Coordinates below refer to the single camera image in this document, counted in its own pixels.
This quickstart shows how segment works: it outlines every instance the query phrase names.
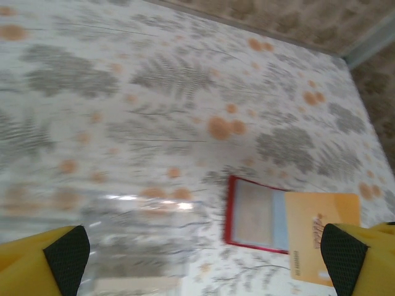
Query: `black mesh pad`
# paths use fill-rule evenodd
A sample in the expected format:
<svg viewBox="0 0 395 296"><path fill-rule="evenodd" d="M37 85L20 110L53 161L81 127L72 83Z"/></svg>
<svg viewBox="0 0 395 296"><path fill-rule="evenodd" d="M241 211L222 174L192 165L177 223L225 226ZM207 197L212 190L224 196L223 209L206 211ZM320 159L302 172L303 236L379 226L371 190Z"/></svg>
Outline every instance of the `black mesh pad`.
<svg viewBox="0 0 395 296"><path fill-rule="evenodd" d="M368 246L333 224L321 239L321 254L338 296L351 296L364 264Z"/></svg>
<svg viewBox="0 0 395 296"><path fill-rule="evenodd" d="M90 252L84 227L76 226L43 252L62 296L76 296Z"/></svg>

